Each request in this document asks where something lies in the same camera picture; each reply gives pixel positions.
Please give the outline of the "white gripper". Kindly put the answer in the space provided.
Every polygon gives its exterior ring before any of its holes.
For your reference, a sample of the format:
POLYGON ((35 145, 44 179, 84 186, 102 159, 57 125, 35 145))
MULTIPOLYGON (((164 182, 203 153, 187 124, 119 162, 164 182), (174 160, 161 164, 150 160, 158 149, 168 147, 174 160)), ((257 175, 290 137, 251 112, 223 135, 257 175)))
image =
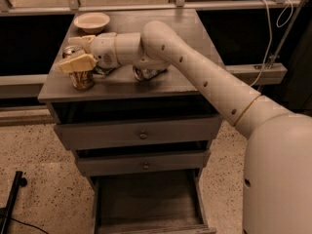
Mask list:
POLYGON ((71 56, 64 58, 58 68, 62 73, 73 73, 90 71, 96 65, 101 68, 117 68, 118 60, 115 51, 115 32, 101 33, 95 35, 86 35, 79 37, 69 37, 67 39, 70 45, 79 45, 86 53, 80 56, 71 56))

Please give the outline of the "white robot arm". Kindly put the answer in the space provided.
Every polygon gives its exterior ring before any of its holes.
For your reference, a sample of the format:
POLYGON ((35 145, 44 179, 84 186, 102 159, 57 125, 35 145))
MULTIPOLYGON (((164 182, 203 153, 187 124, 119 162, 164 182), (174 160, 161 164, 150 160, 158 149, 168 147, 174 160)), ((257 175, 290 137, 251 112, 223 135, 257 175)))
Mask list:
POLYGON ((243 233, 312 234, 312 118, 262 95, 154 20, 140 33, 74 38, 83 52, 61 61, 64 73, 113 66, 176 67, 247 141, 243 233))

